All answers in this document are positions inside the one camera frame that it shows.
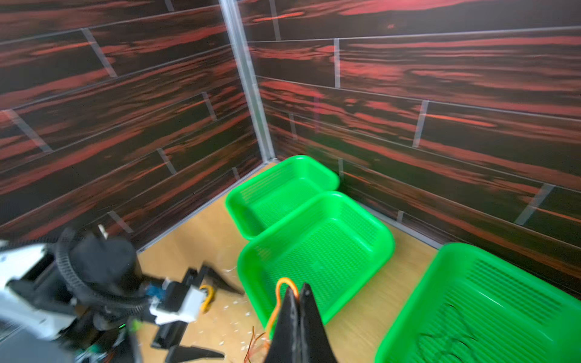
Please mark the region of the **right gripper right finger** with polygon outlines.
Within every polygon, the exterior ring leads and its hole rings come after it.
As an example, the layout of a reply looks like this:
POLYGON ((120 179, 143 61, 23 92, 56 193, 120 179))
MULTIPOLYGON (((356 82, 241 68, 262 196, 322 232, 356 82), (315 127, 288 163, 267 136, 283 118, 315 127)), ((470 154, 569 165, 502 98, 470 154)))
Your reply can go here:
POLYGON ((311 286, 305 283, 299 297, 300 361, 337 363, 311 286))

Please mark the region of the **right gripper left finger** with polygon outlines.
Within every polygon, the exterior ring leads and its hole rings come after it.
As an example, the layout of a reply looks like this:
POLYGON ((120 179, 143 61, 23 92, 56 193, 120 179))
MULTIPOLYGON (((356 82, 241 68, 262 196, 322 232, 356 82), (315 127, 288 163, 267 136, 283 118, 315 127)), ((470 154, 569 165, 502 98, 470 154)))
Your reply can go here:
POLYGON ((300 361, 299 300, 288 287, 282 301, 271 346, 265 363, 295 363, 300 361))

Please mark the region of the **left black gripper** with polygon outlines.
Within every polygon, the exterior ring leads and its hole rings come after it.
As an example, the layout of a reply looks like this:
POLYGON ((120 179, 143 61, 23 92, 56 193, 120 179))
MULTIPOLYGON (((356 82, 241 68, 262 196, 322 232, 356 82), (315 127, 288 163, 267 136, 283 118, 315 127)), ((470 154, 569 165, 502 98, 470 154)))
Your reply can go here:
POLYGON ((160 287, 151 290, 151 315, 158 330, 151 346, 169 349, 166 363, 183 363, 198 359, 220 359, 225 355, 196 346, 178 346, 187 326, 206 313, 213 301, 213 288, 239 296, 245 292, 228 282, 213 266, 203 264, 201 269, 189 269, 181 281, 166 279, 160 287))

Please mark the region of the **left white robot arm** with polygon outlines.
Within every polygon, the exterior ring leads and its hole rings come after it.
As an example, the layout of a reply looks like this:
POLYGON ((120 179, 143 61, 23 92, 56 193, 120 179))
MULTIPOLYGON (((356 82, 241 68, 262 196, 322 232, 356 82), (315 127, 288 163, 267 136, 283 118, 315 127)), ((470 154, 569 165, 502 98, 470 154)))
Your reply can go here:
POLYGON ((151 346, 167 362, 224 359, 182 345, 219 290, 241 293, 209 264, 179 281, 146 275, 133 244, 103 231, 1 243, 1 319, 58 342, 77 362, 141 362, 142 322, 157 327, 151 346))

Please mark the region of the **middle green basket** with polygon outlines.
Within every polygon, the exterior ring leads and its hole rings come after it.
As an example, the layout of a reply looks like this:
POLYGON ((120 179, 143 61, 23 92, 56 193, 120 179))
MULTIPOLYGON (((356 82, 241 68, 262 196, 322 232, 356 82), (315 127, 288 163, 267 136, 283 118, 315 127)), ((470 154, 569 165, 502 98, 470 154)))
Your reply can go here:
POLYGON ((284 295, 288 278, 313 289, 328 324, 393 256, 393 234, 352 198, 325 192, 249 242, 238 258, 238 276, 263 326, 284 295))

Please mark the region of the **green basket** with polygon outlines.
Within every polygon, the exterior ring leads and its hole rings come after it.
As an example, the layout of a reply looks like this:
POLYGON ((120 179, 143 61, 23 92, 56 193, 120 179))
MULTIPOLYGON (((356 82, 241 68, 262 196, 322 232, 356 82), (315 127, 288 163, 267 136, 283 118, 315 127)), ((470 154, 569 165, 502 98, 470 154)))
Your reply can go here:
POLYGON ((238 276, 263 326, 284 295, 288 278, 313 289, 328 324, 393 256, 393 234, 352 198, 325 192, 249 242, 238 258, 238 276))
POLYGON ((469 244, 442 247, 377 362, 578 362, 580 302, 469 244))
POLYGON ((319 161, 297 155, 230 191, 225 207, 241 236, 254 240, 320 193, 336 191, 339 176, 319 161))

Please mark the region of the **right green basket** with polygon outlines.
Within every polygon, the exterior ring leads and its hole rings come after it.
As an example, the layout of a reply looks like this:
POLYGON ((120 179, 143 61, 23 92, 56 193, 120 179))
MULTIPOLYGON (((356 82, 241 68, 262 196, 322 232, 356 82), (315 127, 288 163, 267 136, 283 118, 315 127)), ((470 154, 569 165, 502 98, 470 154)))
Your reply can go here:
POLYGON ((580 302, 469 244, 442 247, 377 362, 578 362, 580 302))

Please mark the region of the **left green basket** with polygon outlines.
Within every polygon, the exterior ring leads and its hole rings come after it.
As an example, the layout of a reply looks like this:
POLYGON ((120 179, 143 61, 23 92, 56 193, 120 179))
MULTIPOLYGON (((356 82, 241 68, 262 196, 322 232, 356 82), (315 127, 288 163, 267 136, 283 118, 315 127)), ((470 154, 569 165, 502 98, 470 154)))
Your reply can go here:
POLYGON ((319 161, 297 155, 230 191, 225 207, 241 236, 254 240, 320 193, 336 191, 339 176, 319 161))

